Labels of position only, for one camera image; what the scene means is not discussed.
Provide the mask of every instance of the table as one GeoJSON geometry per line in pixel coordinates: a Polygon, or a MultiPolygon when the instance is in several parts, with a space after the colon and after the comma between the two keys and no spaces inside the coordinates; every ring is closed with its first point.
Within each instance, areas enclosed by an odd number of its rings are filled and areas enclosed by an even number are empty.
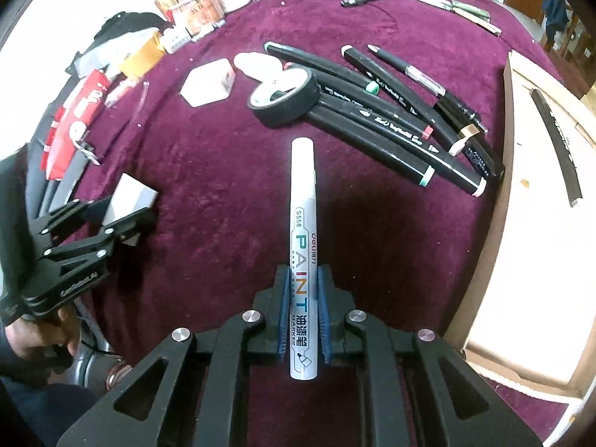
{"type": "MultiPolygon", "coordinates": [[[[177,327],[204,331],[247,309],[288,261],[291,141],[315,143],[320,263],[337,286],[393,328],[445,330],[466,291],[489,226],[495,190],[473,198],[440,177],[419,188],[306,123],[264,128],[246,106],[256,83],[238,73],[230,97],[192,108],[179,92],[192,68],[269,40],[343,63],[351,44],[381,46],[415,65],[484,117],[503,146],[503,69],[510,49],[556,75],[539,43],[506,9],[490,11],[499,38],[413,0],[345,9],[340,0],[262,0],[145,76],[91,127],[101,167],[90,167],[76,197],[111,193],[122,173],[160,192],[156,230],[125,257],[87,304],[115,349],[135,363],[177,327]]],[[[427,101],[431,94],[411,81],[427,101]]],[[[545,439],[564,406],[499,387],[498,393],[545,439]]],[[[251,377],[249,445],[358,444],[356,378],[323,370],[296,383],[287,368],[251,377]]]]}

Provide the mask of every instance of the red package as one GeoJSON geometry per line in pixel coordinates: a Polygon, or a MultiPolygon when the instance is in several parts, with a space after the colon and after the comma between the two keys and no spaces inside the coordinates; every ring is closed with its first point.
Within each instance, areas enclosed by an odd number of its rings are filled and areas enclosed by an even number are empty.
{"type": "Polygon", "coordinates": [[[47,150],[45,174],[48,180],[61,180],[68,169],[73,156],[75,145],[73,141],[80,141],[93,122],[99,109],[103,106],[110,81],[104,73],[97,70],[82,79],[64,103],[64,112],[56,113],[56,130],[50,130],[44,151],[47,150]]]}

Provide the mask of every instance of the human hand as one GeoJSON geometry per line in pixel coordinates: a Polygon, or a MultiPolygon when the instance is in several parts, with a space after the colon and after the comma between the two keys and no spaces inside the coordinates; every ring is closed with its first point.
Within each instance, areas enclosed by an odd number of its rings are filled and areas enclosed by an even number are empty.
{"type": "Polygon", "coordinates": [[[58,317],[53,321],[17,319],[6,327],[6,338],[14,353],[26,360],[33,359],[40,348],[53,345],[66,346],[75,356],[79,347],[80,321],[75,307],[66,306],[58,311],[58,317]]]}

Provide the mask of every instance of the silver bolt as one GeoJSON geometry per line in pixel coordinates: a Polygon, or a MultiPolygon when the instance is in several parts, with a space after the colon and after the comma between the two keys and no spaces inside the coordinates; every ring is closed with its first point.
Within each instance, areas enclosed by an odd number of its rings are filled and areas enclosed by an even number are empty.
{"type": "Polygon", "coordinates": [[[255,311],[254,309],[245,311],[244,314],[242,314],[242,319],[246,322],[257,322],[260,319],[260,312],[255,311]]]}
{"type": "Polygon", "coordinates": [[[187,328],[178,328],[172,332],[172,339],[175,342],[182,343],[190,338],[190,331],[187,328]]]}
{"type": "Polygon", "coordinates": [[[418,331],[418,338],[422,341],[427,342],[427,343],[434,341],[435,337],[436,336],[434,334],[434,331],[427,330],[427,329],[418,331]]]}
{"type": "Polygon", "coordinates": [[[350,311],[348,318],[350,321],[362,322],[367,318],[367,314],[359,309],[354,309],[353,311],[350,311]]]}

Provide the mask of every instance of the triangular cutout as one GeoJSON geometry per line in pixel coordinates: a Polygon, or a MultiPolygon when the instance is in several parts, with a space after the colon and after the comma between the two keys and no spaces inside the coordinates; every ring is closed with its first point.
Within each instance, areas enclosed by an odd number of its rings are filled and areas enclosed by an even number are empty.
{"type": "Polygon", "coordinates": [[[139,421],[146,420],[167,367],[168,361],[158,359],[115,401],[114,410],[139,421]]]}
{"type": "Polygon", "coordinates": [[[449,390],[455,415],[460,420],[467,420],[488,410],[487,401],[481,397],[474,386],[468,383],[448,359],[440,358],[439,367],[449,390]]]}

